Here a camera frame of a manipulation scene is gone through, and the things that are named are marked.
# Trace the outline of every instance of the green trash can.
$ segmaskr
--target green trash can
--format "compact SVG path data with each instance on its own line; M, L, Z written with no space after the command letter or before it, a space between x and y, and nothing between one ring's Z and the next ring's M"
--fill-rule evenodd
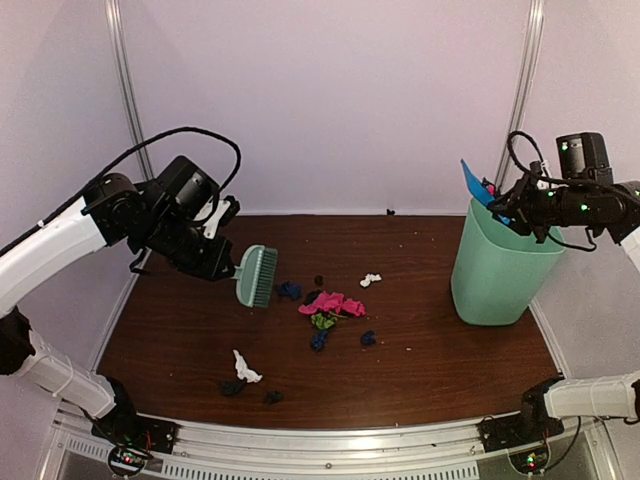
M552 234L562 239L557 228ZM512 232L472 199L451 275L458 315L471 325L517 322L563 251Z

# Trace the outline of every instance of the wooden table surface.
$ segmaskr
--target wooden table surface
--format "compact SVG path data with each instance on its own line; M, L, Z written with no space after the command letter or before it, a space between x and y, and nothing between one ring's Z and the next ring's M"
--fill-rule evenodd
M520 395L556 369L531 314L511 327L463 323L449 279L460 217L239 217L222 234L234 258L254 243L279 250L276 283L291 280L364 302L364 318L341 320L325 349L275 294L268 309L235 299L235 282L209 283L152 255L103 357L100 372L125 383L142 413L273 428L412 425L514 411ZM367 272L383 281L359 286ZM373 329L378 344L362 347ZM264 375L235 397L232 349ZM268 390L284 401L268 406Z

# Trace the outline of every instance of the black cable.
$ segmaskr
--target black cable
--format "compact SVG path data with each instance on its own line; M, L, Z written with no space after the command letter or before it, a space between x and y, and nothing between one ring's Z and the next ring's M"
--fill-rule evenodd
M82 187L80 190L78 190L71 198L69 198L68 200L63 202L62 205L60 205L58 208L56 208L41 223L39 223L38 225L34 225L29 230L27 230L22 235L20 235L18 238L13 240L11 243L9 243L8 245L5 245L2 249L0 249L0 257L5 255L8 251L10 251L16 245L20 244L21 242L23 242L24 240L29 238L31 235L36 233L44 225L50 223L53 219L55 219L56 217L60 216L60 214L62 212L64 212L67 208L69 208L71 205L73 205L73 203L76 200L78 200L84 194L84 192L87 191L87 189L92 187L105 174L107 174L115 166L117 166L120 163L122 163L122 161L125 160L127 157L129 157L130 155L136 153L138 150L141 150L144 147L146 147L148 145L151 145L152 143L157 142L158 140L162 140L163 138L169 137L171 135L175 135L177 133L183 133L183 132L197 133L197 134L200 134L200 135L204 135L206 137L215 138L216 140L219 140L219 141L221 141L223 143L226 143L227 145L229 145L234 150L234 152L236 153L236 164L233 167L233 170L231 171L231 173L229 174L227 179L224 181L224 183L220 187L220 191L224 190L224 188L227 185L229 185L229 183L231 183L231 180L233 180L233 178L237 175L238 170L240 170L240 162L241 162L241 159L242 159L242 155L240 153L240 147L238 147L238 145L235 142L233 142L232 140L229 140L227 137L224 137L224 136L222 136L222 135L220 135L218 133L215 133L215 132L211 132L209 130L205 130L204 128L198 128L198 127L178 127L178 128L173 128L171 130L167 130L165 132L158 133L157 135L155 135L155 136L153 136L151 138L148 138L147 140L144 140L144 141L138 143L137 145L134 145L133 147L129 148L128 150L125 150L124 152L122 152L115 160L113 160L106 167L104 167L96 176L94 176L91 180L89 180L85 184L84 187Z
M560 456L560 458L553 463L553 465L550 465L549 467L546 467L544 469L545 473L548 472L549 470L552 470L552 469L556 468L560 464L560 462L562 462L567 457L567 455L569 455L569 452L571 451L573 446L576 444L576 441L578 440L578 436L580 435L580 427L581 426L582 426L582 417L578 417L578 426L576 427L576 433L573 436L573 439L571 440L571 443L569 444L567 449L564 451L564 453Z
M531 175L532 178L534 178L535 180L542 180L543 182L547 182L547 183L552 183L555 185L567 185L567 186L574 186L574 187L585 187L585 186L590 186L590 187L598 187L602 190L611 192L615 195L618 196L622 196L625 197L628 200L631 200L632 202L635 202L637 204L640 205L640 198L634 197L633 195L631 195L630 193L627 193L623 190L618 190L617 188L614 188L610 185L605 185L599 182L596 182L595 180L590 180L590 179L580 179L580 180L576 180L576 179L572 179L572 178L553 178L553 177L548 177L545 175L539 175L535 172L532 172L530 169L528 169L527 167L525 167L520 160L518 160L518 155L516 154L515 148L513 147L513 139L516 137L522 137L524 139L526 139L531 146L534 148L534 150L536 151L536 153L538 154L538 159L540 160L540 162L544 162L544 158L542 156L542 152L540 151L540 147L538 147L538 144L536 143L536 141L533 139L533 137L531 135L529 135L526 132L523 132L521 130L514 130L513 132L511 132L508 136L507 136L507 150L509 151L509 156L511 157L511 160L513 160L513 163L515 164L516 167L518 167L518 169L520 169L522 172L527 173L529 175Z
M561 242L556 237L551 235L551 232L547 233L547 237L549 237L549 240L551 240L553 243L557 243L558 245L560 245L562 247L565 247L565 248L571 248L573 250L582 250L583 252L595 252L596 248L598 248L598 245L596 244L596 242L593 241L593 237L591 236L591 233L589 232L589 228L585 228L584 231L587 234L587 240L589 241L589 244L591 245L590 247L583 247L582 245L572 245L571 243Z

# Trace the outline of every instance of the hand brush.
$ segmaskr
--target hand brush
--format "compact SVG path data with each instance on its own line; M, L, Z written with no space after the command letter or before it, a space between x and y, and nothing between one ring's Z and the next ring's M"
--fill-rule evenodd
M264 245L253 245L244 252L234 280L238 301L246 307L267 308L273 292L278 251Z

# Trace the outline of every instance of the crumpled paper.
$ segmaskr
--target crumpled paper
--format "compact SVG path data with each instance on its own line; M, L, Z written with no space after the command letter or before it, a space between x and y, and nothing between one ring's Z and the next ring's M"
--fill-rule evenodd
M246 380L247 383L258 383L262 380L262 375L258 375L249 368L244 357L240 355L240 352L234 350L233 354L236 356L236 372L238 372L238 378L240 380Z

